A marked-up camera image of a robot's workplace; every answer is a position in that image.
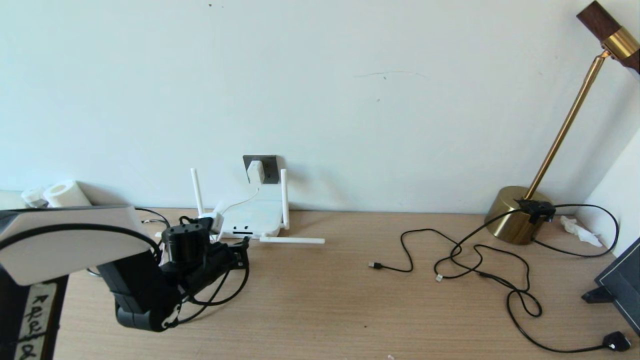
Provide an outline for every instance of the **robotic arm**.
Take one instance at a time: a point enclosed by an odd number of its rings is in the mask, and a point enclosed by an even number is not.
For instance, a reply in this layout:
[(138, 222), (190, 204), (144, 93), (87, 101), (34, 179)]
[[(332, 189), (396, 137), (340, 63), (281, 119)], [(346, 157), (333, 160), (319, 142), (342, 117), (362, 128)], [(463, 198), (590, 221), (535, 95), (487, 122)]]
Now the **robotic arm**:
[(212, 225), (199, 218), (163, 231), (169, 261), (159, 266), (133, 207), (0, 211), (0, 360), (52, 359), (68, 275), (91, 266), (118, 322), (156, 332), (180, 323), (182, 304), (231, 270), (245, 269), (244, 285), (249, 238), (210, 243)]

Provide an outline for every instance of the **wall outlet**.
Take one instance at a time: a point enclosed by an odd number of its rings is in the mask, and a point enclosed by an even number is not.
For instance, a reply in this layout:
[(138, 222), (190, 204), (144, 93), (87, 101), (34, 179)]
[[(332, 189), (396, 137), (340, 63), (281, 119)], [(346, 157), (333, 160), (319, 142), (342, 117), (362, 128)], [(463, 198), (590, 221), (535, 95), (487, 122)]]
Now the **wall outlet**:
[(253, 160), (262, 161), (262, 168), (264, 169), (264, 182), (263, 184), (277, 184), (280, 182), (280, 170), (278, 169), (278, 160), (275, 155), (244, 155), (244, 169), (248, 170), (249, 165)]

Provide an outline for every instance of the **desk lamp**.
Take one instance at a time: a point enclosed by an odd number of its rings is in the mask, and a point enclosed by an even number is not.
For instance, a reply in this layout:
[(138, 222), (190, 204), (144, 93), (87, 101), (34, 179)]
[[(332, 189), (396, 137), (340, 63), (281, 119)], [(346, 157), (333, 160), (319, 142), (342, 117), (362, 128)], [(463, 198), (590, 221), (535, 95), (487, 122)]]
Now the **desk lamp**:
[[(521, 204), (524, 203), (523, 200), (551, 202), (546, 196), (536, 192), (536, 189), (560, 148), (606, 58), (614, 58), (624, 67), (628, 67), (640, 74), (640, 44), (597, 1), (592, 2), (581, 11), (577, 18), (598, 38), (604, 51), (593, 60), (582, 87), (573, 102), (573, 106), (569, 110), (560, 132), (558, 132), (553, 145), (551, 145), (547, 153), (547, 157), (542, 162), (529, 188), (507, 186), (500, 189), (486, 216), (486, 221), (508, 211), (520, 209)], [(487, 229), (498, 239), (508, 243), (525, 245), (535, 237), (542, 223), (542, 217), (533, 218), (526, 212), (514, 212), (494, 221), (487, 226)]]

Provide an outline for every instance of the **brass lamp base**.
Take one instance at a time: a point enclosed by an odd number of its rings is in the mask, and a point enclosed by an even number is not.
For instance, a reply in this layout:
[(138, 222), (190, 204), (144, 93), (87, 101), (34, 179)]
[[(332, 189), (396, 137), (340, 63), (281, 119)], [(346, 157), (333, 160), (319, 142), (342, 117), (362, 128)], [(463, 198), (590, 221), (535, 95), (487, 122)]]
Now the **brass lamp base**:
[[(520, 205), (516, 200), (522, 199), (527, 193), (527, 188), (522, 186), (507, 186), (500, 189), (496, 196), (489, 213), (484, 221), (489, 221), (500, 214), (508, 211), (520, 209)], [(546, 196), (536, 192), (532, 196), (532, 200), (551, 202)], [(496, 238), (516, 245), (527, 245), (531, 242), (542, 223), (542, 218), (532, 224), (529, 222), (529, 215), (525, 213), (513, 213), (496, 220), (487, 226), (487, 230)]]

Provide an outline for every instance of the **wooden desk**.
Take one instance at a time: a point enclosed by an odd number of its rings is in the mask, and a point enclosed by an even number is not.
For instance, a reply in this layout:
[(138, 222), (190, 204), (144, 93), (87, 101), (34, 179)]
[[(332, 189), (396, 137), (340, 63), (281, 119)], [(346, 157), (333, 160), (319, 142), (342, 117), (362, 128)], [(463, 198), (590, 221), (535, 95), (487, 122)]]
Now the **wooden desk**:
[[(172, 223), (193, 210), (159, 209)], [(149, 218), (141, 213), (142, 218)], [(480, 215), (293, 212), (291, 236), (324, 237), (326, 245), (251, 242), (251, 275), (233, 301), (205, 311), (191, 323), (162, 333), (116, 323), (113, 296), (101, 279), (70, 278), (56, 358), (73, 359), (639, 359), (638, 338), (610, 304), (587, 305), (580, 296), (614, 258), (577, 259), (539, 245), (504, 243), (482, 231), (468, 241), (517, 251), (531, 264), (532, 292), (541, 318), (514, 309), (526, 331), (556, 348), (590, 347), (604, 335), (624, 332), (634, 342), (625, 353), (608, 350), (555, 354), (529, 343), (505, 308), (508, 290), (476, 274), (435, 281), (433, 263), (451, 243), (434, 233), (406, 239), (415, 270), (401, 274), (367, 267), (372, 260), (407, 268), (401, 232), (434, 227), (460, 239), (481, 224)], [(150, 225), (150, 233), (161, 230)], [(591, 245), (545, 224), (540, 240), (595, 253)], [(473, 264), (470, 247), (461, 260)], [(488, 254), (482, 269), (518, 286), (521, 263)], [(448, 274), (459, 270), (450, 268)], [(233, 292), (242, 272), (229, 275), (219, 295)], [(212, 290), (199, 297), (207, 299)], [(183, 309), (181, 317), (195, 306)]]

